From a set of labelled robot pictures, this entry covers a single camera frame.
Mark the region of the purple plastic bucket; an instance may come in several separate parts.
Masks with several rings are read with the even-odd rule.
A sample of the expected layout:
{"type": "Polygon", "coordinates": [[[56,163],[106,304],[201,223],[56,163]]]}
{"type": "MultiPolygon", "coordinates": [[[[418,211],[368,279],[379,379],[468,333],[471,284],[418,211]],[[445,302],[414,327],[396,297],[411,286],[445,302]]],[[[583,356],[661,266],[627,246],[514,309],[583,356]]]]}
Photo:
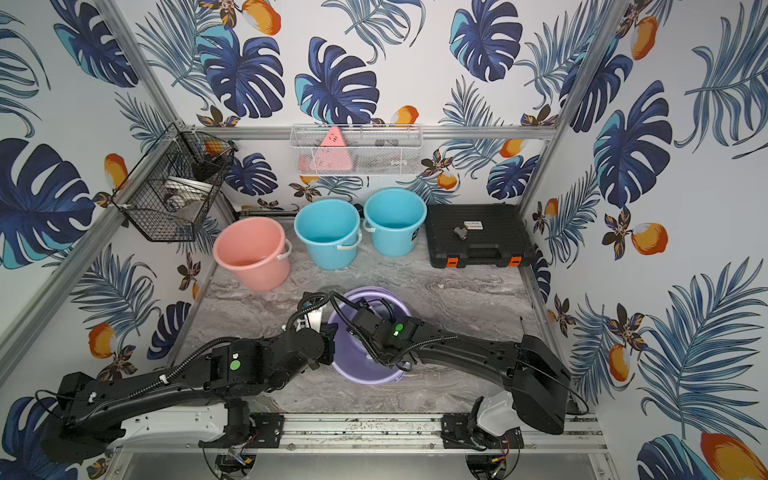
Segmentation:
{"type": "MultiPolygon", "coordinates": [[[[353,303],[364,300],[378,316],[390,322],[411,315],[411,311],[399,297],[381,287],[361,287],[345,293],[344,296],[353,303]]],[[[335,310],[331,311],[328,323],[338,325],[334,337],[332,366],[343,377],[361,385],[382,385],[403,378],[403,370],[376,363],[361,341],[347,331],[347,325],[335,310]]]]}

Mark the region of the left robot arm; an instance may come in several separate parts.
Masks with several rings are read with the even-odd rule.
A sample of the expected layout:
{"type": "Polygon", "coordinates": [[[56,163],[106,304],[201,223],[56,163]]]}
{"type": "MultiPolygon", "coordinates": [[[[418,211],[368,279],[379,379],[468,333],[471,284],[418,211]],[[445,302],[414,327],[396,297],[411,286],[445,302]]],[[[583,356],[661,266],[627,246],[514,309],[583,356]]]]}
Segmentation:
{"type": "Polygon", "coordinates": [[[246,418],[246,398],[284,388],[306,369],[328,364],[333,328],[300,328],[300,317],[335,301],[334,292],[305,294],[284,331],[272,337],[219,337],[178,365],[117,380],[82,372],[63,377],[45,422],[41,448],[56,463],[81,463],[125,436],[124,421],[203,400],[246,418]]]}

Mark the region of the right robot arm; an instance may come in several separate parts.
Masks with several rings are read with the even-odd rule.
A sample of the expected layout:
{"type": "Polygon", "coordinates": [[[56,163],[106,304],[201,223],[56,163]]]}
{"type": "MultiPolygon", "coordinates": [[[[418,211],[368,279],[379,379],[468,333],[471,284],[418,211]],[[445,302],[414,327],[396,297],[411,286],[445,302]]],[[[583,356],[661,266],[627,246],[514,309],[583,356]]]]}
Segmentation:
{"type": "Polygon", "coordinates": [[[571,374],[538,337],[494,341],[454,333],[420,318],[382,318],[367,301],[349,305],[347,331],[376,363],[397,369],[438,365],[491,382],[511,394],[522,423],[540,432],[565,430],[571,374]]]}

